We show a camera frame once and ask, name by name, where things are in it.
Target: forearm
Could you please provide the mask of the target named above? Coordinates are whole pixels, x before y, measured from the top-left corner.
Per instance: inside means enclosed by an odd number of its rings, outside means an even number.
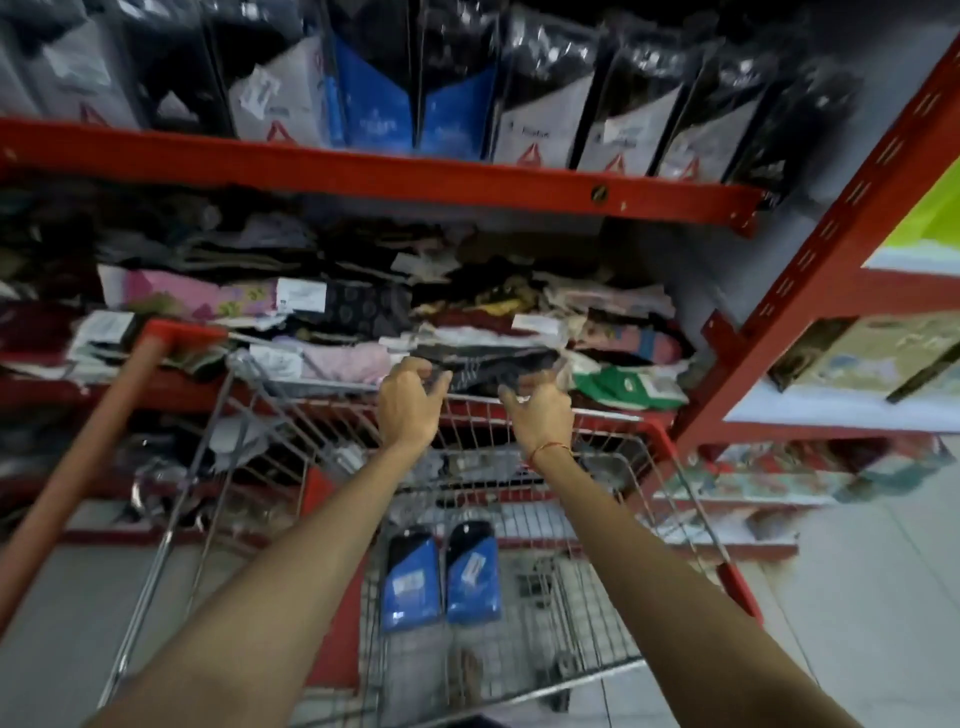
[[[380,451],[213,596],[91,726],[285,724],[347,585],[419,451]]]
[[[569,453],[545,450],[537,465],[684,728],[855,725],[762,628],[637,523]],[[783,712],[794,700],[803,709]],[[769,722],[767,708],[774,709]]]

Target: shopping cart handle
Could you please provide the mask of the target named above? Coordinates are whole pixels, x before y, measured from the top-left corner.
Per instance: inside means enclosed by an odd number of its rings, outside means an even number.
[[[144,327],[127,362],[0,551],[0,637],[84,499],[90,479],[103,467],[156,367],[174,348],[195,349],[225,335],[214,327],[160,319]]]
[[[756,619],[760,626],[763,626],[763,613],[760,612],[760,605],[756,602],[756,597],[750,591],[750,585],[743,578],[740,569],[735,564],[723,563],[717,567],[717,578],[720,579],[724,591],[739,605],[740,609]]]

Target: red string bracelet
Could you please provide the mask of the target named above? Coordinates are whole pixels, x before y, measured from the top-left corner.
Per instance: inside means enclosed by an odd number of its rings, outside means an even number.
[[[567,452],[569,452],[571,455],[573,454],[573,450],[570,449],[570,445],[564,445],[564,443],[559,443],[556,440],[553,440],[549,443],[543,443],[542,445],[537,445],[537,448],[530,453],[530,457],[527,458],[527,463],[526,463],[527,468],[529,468],[532,471],[535,471],[536,468],[534,467],[534,457],[542,449],[547,449],[547,448],[563,448]]]

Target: screw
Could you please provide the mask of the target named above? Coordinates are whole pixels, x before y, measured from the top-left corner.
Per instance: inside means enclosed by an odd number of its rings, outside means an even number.
[[[607,201],[609,194],[610,190],[607,189],[605,184],[598,184],[590,191],[590,199],[597,205],[603,205]]]

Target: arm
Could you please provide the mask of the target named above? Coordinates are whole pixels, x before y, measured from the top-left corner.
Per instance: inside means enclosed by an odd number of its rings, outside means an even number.
[[[570,444],[570,398],[555,386],[538,387],[525,404],[509,390],[501,399],[528,453]],[[541,449],[534,465],[683,728],[856,728],[762,627],[637,523],[568,451]]]
[[[213,596],[88,728],[286,725],[397,483],[433,440],[449,373],[407,358],[384,380],[383,447],[319,511]]]

